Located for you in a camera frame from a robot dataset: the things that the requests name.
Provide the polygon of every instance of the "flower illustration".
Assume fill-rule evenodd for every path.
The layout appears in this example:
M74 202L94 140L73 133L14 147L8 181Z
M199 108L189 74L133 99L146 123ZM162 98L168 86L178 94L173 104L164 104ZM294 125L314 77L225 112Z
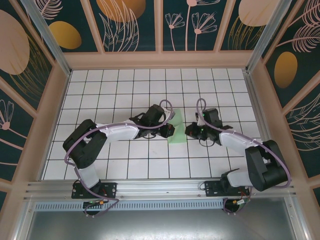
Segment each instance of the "flower illustration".
M0 129L8 130L10 128L10 121L12 119L12 115L14 114L15 105L8 101L6 103L3 99L0 100Z
M220 0L186 0L186 3L190 7L195 7L197 5L211 5L211 4L217 4Z
M172 47L173 47L173 51L175 51L176 49L174 44L174 38L172 35L172 29L177 29L185 26L185 22L183 21L181 13L179 14L174 13L172 14L172 16L170 13L168 13L165 15L165 20L170 28Z
M199 13L192 14L192 25L195 33L195 43L194 50L197 51L197 39L199 34L207 34L217 30L217 25L214 25L216 22L214 18L214 13L202 14L201 18L199 18Z

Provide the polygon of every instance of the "green cloth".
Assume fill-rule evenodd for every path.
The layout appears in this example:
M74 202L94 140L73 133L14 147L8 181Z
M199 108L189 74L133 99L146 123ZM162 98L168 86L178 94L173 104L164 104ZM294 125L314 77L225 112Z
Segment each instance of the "green cloth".
M181 144L187 142L187 136L185 134L185 124L183 123L183 118L180 108L174 109L174 117L168 122L174 126L174 133L172 136L168 137L169 144Z

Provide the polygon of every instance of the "metal ventilation grille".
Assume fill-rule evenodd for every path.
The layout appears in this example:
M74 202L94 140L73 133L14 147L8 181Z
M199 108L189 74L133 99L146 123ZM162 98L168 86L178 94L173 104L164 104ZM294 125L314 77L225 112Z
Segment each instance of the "metal ventilation grille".
M83 211L82 201L38 202L35 212L75 212ZM88 211L107 209L112 203L89 208ZM120 201L110 211L141 211L141 210L190 210L190 209L222 209L222 199L201 200L160 200L160 201Z

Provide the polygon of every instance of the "white grid surface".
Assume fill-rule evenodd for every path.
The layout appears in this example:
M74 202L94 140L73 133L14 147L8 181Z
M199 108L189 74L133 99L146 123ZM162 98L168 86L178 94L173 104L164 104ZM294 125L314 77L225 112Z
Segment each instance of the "white grid surface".
M64 163L62 144L83 120L122 122L168 99L187 126L196 120L199 97L218 109L224 125L260 138L241 69L74 70L42 179L76 179ZM246 167L246 160L218 144L204 147L189 137L186 143L168 144L157 136L105 144L94 165L100 179L208 178Z

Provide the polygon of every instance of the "enclosure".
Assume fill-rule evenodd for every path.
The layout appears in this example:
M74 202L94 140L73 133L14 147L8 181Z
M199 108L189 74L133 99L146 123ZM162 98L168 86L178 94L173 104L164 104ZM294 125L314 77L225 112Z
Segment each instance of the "enclosure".
M1 1L0 238L318 239L319 26L319 0ZM237 197L203 185L247 159L184 134L199 98L223 125L274 140L290 186L222 211ZM104 144L93 166L120 202L86 218L64 141L161 100L180 117L174 137Z

